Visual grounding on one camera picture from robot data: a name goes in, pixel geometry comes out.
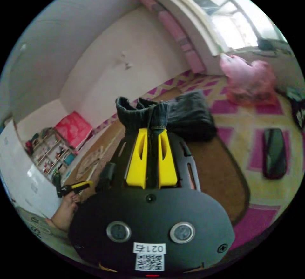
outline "toy shelf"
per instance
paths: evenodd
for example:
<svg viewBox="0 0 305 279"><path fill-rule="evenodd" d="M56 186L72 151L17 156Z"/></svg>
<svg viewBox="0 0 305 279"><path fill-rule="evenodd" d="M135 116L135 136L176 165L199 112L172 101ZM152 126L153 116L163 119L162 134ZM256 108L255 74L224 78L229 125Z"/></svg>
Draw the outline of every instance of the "toy shelf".
<svg viewBox="0 0 305 279"><path fill-rule="evenodd" d="M57 170L63 175L75 157L74 151L52 128L43 138L38 137L32 143L34 152L31 159L50 181Z"/></svg>

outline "window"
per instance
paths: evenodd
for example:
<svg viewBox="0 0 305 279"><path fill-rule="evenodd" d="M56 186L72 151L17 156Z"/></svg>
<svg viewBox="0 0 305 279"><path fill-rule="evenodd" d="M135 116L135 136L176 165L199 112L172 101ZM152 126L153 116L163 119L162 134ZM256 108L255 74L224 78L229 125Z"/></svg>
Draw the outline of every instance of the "window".
<svg viewBox="0 0 305 279"><path fill-rule="evenodd" d="M257 47L259 38L286 39L250 0L181 0L209 30L222 49Z"/></svg>

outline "black phone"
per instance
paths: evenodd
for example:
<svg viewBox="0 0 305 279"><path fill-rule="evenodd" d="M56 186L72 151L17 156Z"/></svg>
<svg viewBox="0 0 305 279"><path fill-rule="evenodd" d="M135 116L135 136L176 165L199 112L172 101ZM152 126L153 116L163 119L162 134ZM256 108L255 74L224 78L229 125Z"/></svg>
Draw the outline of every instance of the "black phone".
<svg viewBox="0 0 305 279"><path fill-rule="evenodd" d="M287 171L287 158L283 133L278 128L264 132L263 174L265 178L278 180Z"/></svg>

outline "person's hand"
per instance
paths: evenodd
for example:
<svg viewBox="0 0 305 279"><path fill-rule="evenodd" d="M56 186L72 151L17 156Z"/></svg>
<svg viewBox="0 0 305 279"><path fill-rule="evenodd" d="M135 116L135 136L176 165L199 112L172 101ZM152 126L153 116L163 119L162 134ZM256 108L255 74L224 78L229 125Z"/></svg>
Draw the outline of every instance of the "person's hand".
<svg viewBox="0 0 305 279"><path fill-rule="evenodd" d="M63 197L61 205L65 205L67 209L71 209L72 212L77 210L77 203L80 202L79 194L75 194L73 191L68 193L66 196Z"/></svg>
<svg viewBox="0 0 305 279"><path fill-rule="evenodd" d="M77 203L80 202L80 196L73 191L63 197L61 204L52 218L46 219L50 226L56 227L62 231L68 231L74 212L77 210Z"/></svg>

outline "ceiling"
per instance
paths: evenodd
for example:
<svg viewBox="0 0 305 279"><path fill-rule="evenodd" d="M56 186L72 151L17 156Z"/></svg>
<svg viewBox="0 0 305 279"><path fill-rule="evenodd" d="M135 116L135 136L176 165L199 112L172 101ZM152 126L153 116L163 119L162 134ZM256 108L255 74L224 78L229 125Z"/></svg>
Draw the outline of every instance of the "ceiling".
<svg viewBox="0 0 305 279"><path fill-rule="evenodd" d="M59 98L70 71L88 46L139 6L139 0L52 2L24 31L7 60L0 82L0 119L12 112L18 123Z"/></svg>

